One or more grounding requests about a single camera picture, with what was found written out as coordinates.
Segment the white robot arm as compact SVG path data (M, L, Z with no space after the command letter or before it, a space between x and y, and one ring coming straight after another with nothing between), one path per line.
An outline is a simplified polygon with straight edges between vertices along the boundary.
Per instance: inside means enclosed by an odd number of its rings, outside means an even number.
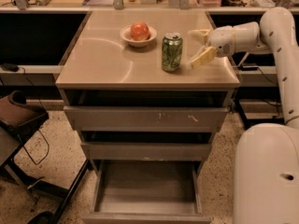
M273 55L283 122L256 124L237 143L233 224L299 224L299 45L292 13L270 7L258 22L189 35L200 43L192 68L238 52Z

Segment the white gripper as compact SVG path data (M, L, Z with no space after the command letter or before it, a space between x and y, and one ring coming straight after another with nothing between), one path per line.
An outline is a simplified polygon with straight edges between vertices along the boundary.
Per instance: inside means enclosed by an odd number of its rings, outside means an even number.
M210 63L216 56L224 57L238 52L256 51L259 44L260 27L255 21L236 26L223 26L210 33L208 29L190 30L188 32L201 47L191 59L191 67Z

